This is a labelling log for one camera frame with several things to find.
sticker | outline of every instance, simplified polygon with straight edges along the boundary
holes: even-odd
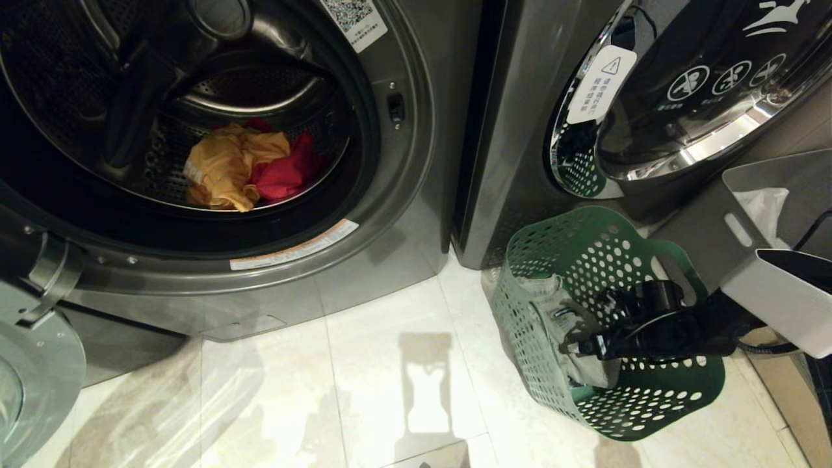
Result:
[[[572,96],[567,123],[604,117],[637,58],[635,52],[616,46],[606,46],[598,51]]]
[[[723,92],[728,92],[733,89],[734,86],[740,84],[740,82],[745,78],[745,75],[747,75],[750,71],[751,62],[747,60],[734,64],[733,67],[726,70],[725,73],[722,73],[719,79],[717,79],[714,83],[714,88],[712,90],[714,96],[719,96]]]
[[[324,9],[360,53],[387,32],[387,25],[373,0],[320,0]]]
[[[299,258],[303,258],[305,256],[310,256],[313,253],[322,251],[326,247],[344,239],[355,231],[358,226],[359,225],[356,222],[352,222],[349,219],[342,219],[338,224],[332,226],[329,230],[317,236],[315,239],[306,241],[298,246],[266,255],[250,256],[247,258],[236,258],[231,260],[231,270],[252,270],[254,268],[279,265],[281,263],[298,260]]]
[[[772,32],[785,32],[785,28],[782,27],[783,23],[790,22],[797,24],[799,21],[797,19],[797,13],[809,2],[810,0],[792,0],[790,5],[778,5],[775,1],[760,2],[757,7],[760,10],[768,10],[768,12],[758,21],[743,27],[742,30],[749,31],[761,27],[761,29],[749,32],[745,35],[746,37],[770,34]],[[779,26],[769,26],[771,24],[778,24]]]
[[[751,77],[751,81],[748,83],[752,87],[762,84],[765,80],[769,79],[771,75],[774,75],[780,65],[785,62],[785,54],[781,53],[778,56],[775,56],[771,60],[765,63],[760,70],[757,70],[757,73]]]
[[[705,65],[691,68],[673,80],[673,84],[667,88],[667,98],[671,101],[687,99],[694,92],[699,91],[710,75],[711,69]]]

green laundry basket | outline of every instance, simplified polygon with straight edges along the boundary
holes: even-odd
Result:
[[[544,318],[531,307],[532,295],[518,277],[558,274],[572,299],[604,326],[623,315],[595,300],[608,286],[624,288],[656,279],[654,256],[670,257],[692,286],[696,301],[707,297],[685,251],[669,241],[642,238],[630,222],[604,207],[584,207],[532,224],[508,244],[494,292],[498,323],[508,337],[532,397],[604,436],[638,441],[710,404],[722,390],[725,367],[719,356],[697,356],[654,365],[622,360],[617,385],[610,390],[571,387],[557,364],[558,346],[548,337]]]

warning label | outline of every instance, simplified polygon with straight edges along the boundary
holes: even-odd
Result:
[[[636,59],[635,52],[621,47],[606,46],[598,51],[572,97],[567,123],[604,117],[630,70],[636,65]]]
[[[289,261],[298,260],[305,256],[324,250],[326,247],[344,239],[358,228],[358,223],[349,219],[342,219],[338,224],[332,226],[328,231],[317,236],[311,241],[306,241],[298,246],[286,250],[277,251],[260,256],[249,256],[247,258],[236,258],[230,261],[231,270],[253,270],[266,266],[279,265]]]

laundry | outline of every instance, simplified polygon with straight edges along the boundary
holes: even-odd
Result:
[[[566,371],[572,386],[613,388],[618,382],[621,360],[599,361],[595,356],[579,357],[566,351],[565,343],[598,332],[601,326],[592,313],[572,299],[562,278],[552,275],[549,278],[517,279],[532,296],[528,304],[529,312],[543,324],[557,364]]]
[[[260,200],[252,168],[291,154],[282,132],[262,132],[265,122],[232,123],[215,129],[192,149],[183,173],[193,182],[188,201],[216,210],[247,212]]]
[[[251,183],[266,201],[277,202],[301,192],[322,164],[312,135],[303,132],[295,139],[288,157],[255,164]]]

basket handle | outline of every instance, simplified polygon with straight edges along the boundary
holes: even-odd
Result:
[[[696,294],[697,304],[701,304],[708,297],[708,290],[696,273],[696,269],[693,267],[693,263],[691,263],[691,259],[687,256],[685,249],[671,241],[665,241],[663,239],[651,239],[646,244],[649,246],[647,250],[653,256],[659,254],[667,255],[675,262],[676,266],[679,267],[682,274],[685,275],[685,278],[691,284]]]

